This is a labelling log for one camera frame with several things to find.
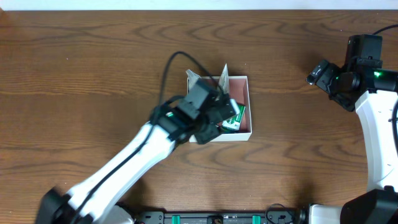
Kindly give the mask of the green soap packet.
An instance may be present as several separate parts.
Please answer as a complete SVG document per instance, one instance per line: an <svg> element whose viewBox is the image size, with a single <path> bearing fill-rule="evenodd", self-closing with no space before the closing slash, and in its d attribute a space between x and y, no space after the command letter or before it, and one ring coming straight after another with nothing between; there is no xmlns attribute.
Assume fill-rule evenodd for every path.
<svg viewBox="0 0 398 224"><path fill-rule="evenodd" d="M222 128L230 131L239 131L243 122L243 116L246 110L244 105L238 104L239 113L230 119L222 122Z"/></svg>

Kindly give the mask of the white cosmetic tube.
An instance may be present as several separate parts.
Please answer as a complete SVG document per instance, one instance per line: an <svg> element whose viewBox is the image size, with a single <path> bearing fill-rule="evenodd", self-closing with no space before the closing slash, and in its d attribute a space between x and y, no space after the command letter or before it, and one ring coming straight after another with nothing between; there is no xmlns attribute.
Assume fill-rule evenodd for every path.
<svg viewBox="0 0 398 224"><path fill-rule="evenodd" d="M229 72L228 72L227 63L224 65L223 71L221 72L221 76L218 81L218 86L222 94L229 94Z"/></svg>

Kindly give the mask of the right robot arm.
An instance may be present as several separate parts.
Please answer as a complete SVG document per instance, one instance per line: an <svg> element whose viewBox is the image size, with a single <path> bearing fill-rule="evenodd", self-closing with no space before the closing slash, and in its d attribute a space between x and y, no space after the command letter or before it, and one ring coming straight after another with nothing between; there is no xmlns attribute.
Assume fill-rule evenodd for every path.
<svg viewBox="0 0 398 224"><path fill-rule="evenodd" d="M397 72L322 60L306 81L358 115L368 165L365 194L342 207L312 205L308 222L397 223Z"/></svg>

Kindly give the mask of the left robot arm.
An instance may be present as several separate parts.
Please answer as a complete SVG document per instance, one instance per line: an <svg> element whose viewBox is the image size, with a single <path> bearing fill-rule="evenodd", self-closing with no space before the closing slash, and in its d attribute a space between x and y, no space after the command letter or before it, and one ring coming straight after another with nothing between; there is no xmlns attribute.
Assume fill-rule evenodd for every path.
<svg viewBox="0 0 398 224"><path fill-rule="evenodd" d="M239 113L237 102L175 96L153 111L134 139L91 177L65 195L49 190L41 199L36 223L104 223L118 200L154 165L195 136L206 144L221 135L218 123Z"/></svg>

